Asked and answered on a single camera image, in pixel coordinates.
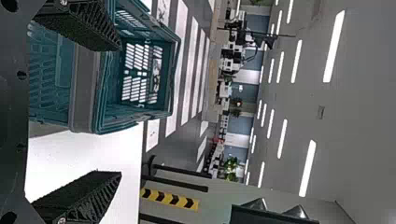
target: yellow and black hazard stripe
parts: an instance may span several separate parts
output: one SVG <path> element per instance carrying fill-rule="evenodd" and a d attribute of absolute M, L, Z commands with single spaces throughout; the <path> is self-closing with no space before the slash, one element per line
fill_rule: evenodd
<path fill-rule="evenodd" d="M 141 189 L 140 197 L 152 202 L 198 211 L 199 200 L 178 196 L 176 194 L 165 193 L 155 189 Z"/>

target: screw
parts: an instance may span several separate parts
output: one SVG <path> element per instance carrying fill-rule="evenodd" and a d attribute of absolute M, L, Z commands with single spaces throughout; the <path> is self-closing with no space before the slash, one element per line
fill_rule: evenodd
<path fill-rule="evenodd" d="M 59 218 L 58 224 L 66 224 L 66 218 L 64 217 Z"/>
<path fill-rule="evenodd" d="M 62 6 L 67 6 L 67 0 L 60 0 Z"/>
<path fill-rule="evenodd" d="M 17 72 L 17 77 L 19 80 L 25 80 L 27 78 L 27 74 L 25 72 L 19 71 Z"/>
<path fill-rule="evenodd" d="M 27 147 L 25 144 L 23 144 L 23 143 L 17 144 L 17 152 L 18 153 L 22 153 L 22 152 L 26 151 L 26 149 L 27 149 Z"/>

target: ceiling light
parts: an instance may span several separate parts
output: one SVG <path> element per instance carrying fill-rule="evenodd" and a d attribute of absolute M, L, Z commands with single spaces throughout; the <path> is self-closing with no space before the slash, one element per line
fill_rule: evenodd
<path fill-rule="evenodd" d="M 274 23 L 272 23 L 272 25 L 271 25 L 271 35 L 273 35 L 274 34 L 274 30 L 275 30 L 275 24 Z"/>
<path fill-rule="evenodd" d="M 247 174 L 247 172 L 248 172 L 248 159 L 247 159 L 247 164 L 245 165 L 245 175 Z"/>
<path fill-rule="evenodd" d="M 249 140 L 250 144 L 251 144 L 251 141 L 253 140 L 253 134 L 254 134 L 254 128 L 251 128 L 251 134 L 250 134 L 250 140 Z"/>
<path fill-rule="evenodd" d="M 262 187 L 262 176 L 264 175 L 264 169 L 265 169 L 265 162 L 262 162 L 262 168 L 260 169 L 260 177 L 259 177 L 259 189 Z"/>
<path fill-rule="evenodd" d="M 326 69 L 324 71 L 323 82 L 332 81 L 332 70 L 334 69 L 335 57 L 337 55 L 338 44 L 340 42 L 341 31 L 343 29 L 345 11 L 341 11 L 335 17 L 334 28 L 332 30 L 332 42 L 330 43 L 329 54 L 327 56 Z"/>
<path fill-rule="evenodd" d="M 309 143 L 308 153 L 306 155 L 305 168 L 303 178 L 300 186 L 300 197 L 305 197 L 306 190 L 308 189 L 309 177 L 311 176 L 312 164 L 314 163 L 315 151 L 317 149 L 317 143 L 313 140 Z"/>
<path fill-rule="evenodd" d="M 264 104 L 264 109 L 262 110 L 262 127 L 264 127 L 266 111 L 267 111 L 267 104 Z"/>
<path fill-rule="evenodd" d="M 283 144 L 285 143 L 285 134 L 288 129 L 288 121 L 286 119 L 283 120 L 282 132 L 280 133 L 279 140 L 279 148 L 277 149 L 277 158 L 280 159 L 282 157 Z"/>
<path fill-rule="evenodd" d="M 290 19 L 291 19 L 291 12 L 293 11 L 293 5 L 294 5 L 294 0 L 290 0 L 289 3 L 289 12 L 288 12 L 288 20 L 287 23 L 290 23 Z"/>
<path fill-rule="evenodd" d="M 285 52 L 282 51 L 280 53 L 280 61 L 279 61 L 279 67 L 277 68 L 277 78 L 276 78 L 276 83 L 280 82 L 280 75 L 282 74 L 282 68 L 283 68 L 283 59 L 285 58 Z"/>
<path fill-rule="evenodd" d="M 260 118 L 261 112 L 262 112 L 262 100 L 259 101 L 259 110 L 257 111 L 257 119 Z"/>
<path fill-rule="evenodd" d="M 248 180 L 250 179 L 250 172 L 247 172 L 247 182 L 246 185 L 248 185 Z"/>
<path fill-rule="evenodd" d="M 262 74 L 264 73 L 264 65 L 262 66 L 262 72 L 260 73 L 260 84 L 262 84 Z"/>
<path fill-rule="evenodd" d="M 276 34 L 277 34 L 277 35 L 279 35 L 280 24 L 282 23 L 282 14 L 283 14 L 283 11 L 280 10 L 280 11 L 279 11 L 279 17 L 277 18 L 277 27 L 276 27 Z"/>
<path fill-rule="evenodd" d="M 303 40 L 299 40 L 297 43 L 297 50 L 296 50 L 296 57 L 294 58 L 294 66 L 293 71 L 291 72 L 291 83 L 296 81 L 298 64 L 300 62 L 300 55 L 301 55 L 301 47 L 303 45 Z"/>
<path fill-rule="evenodd" d="M 256 146 L 256 135 L 253 137 L 253 145 L 251 145 L 251 154 L 254 153 L 254 147 Z"/>
<path fill-rule="evenodd" d="M 271 83 L 272 80 L 272 74 L 274 72 L 274 63 L 275 63 L 275 59 L 271 60 L 271 67 L 270 67 L 270 74 L 268 76 L 268 83 Z"/>
<path fill-rule="evenodd" d="M 268 125 L 268 132 L 267 132 L 268 139 L 271 137 L 272 124 L 274 121 L 274 114 L 275 114 L 275 110 L 273 109 L 273 110 L 271 110 L 270 124 Z"/>

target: teal plastic crate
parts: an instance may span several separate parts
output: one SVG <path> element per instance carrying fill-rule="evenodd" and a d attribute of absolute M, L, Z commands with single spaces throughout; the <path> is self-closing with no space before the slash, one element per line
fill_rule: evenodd
<path fill-rule="evenodd" d="M 65 125 L 75 43 L 33 21 L 28 37 L 30 120 Z"/>
<path fill-rule="evenodd" d="M 152 18 L 138 0 L 108 0 L 106 6 L 119 30 L 123 51 L 93 53 L 90 59 L 95 62 L 97 58 L 99 63 L 88 74 L 81 74 L 87 71 L 83 66 L 92 65 L 78 60 L 85 49 L 34 24 L 33 35 L 49 34 L 38 42 L 39 47 L 51 48 L 44 50 L 50 51 L 49 57 L 37 56 L 35 63 L 42 64 L 36 69 L 38 75 L 32 76 L 35 70 L 30 69 L 31 120 L 68 126 L 73 132 L 104 134 L 172 114 L 180 38 Z M 31 51 L 30 67 L 33 55 Z M 50 67 L 47 75 L 44 65 Z M 34 89 L 32 84 L 44 77 L 50 80 L 50 106 L 32 101 L 34 93 L 43 98 L 45 86 L 37 84 Z"/>

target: white ceiling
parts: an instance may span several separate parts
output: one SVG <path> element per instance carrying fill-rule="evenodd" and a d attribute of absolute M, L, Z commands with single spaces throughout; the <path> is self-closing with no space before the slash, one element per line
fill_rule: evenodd
<path fill-rule="evenodd" d="M 250 184 L 257 185 L 266 161 L 264 188 L 298 194 L 308 144 L 318 144 L 307 197 L 337 200 L 360 224 L 396 222 L 396 39 L 393 0 L 322 0 L 322 10 L 311 21 L 318 0 L 295 0 L 291 23 L 286 24 L 289 0 L 273 7 L 276 24 L 283 9 L 282 38 L 266 58 L 260 97 L 268 104 L 265 125 L 255 119 L 258 136 L 250 155 Z M 322 82 L 335 16 L 346 10 L 343 33 L 332 74 Z M 296 83 L 290 84 L 297 41 L 303 47 Z M 276 84 L 280 52 L 285 61 Z M 268 84 L 269 61 L 276 59 L 273 82 Z M 326 106 L 317 119 L 318 106 Z M 269 112 L 276 110 L 272 137 L 266 139 Z M 283 119 L 289 120 L 283 156 L 276 157 Z"/>

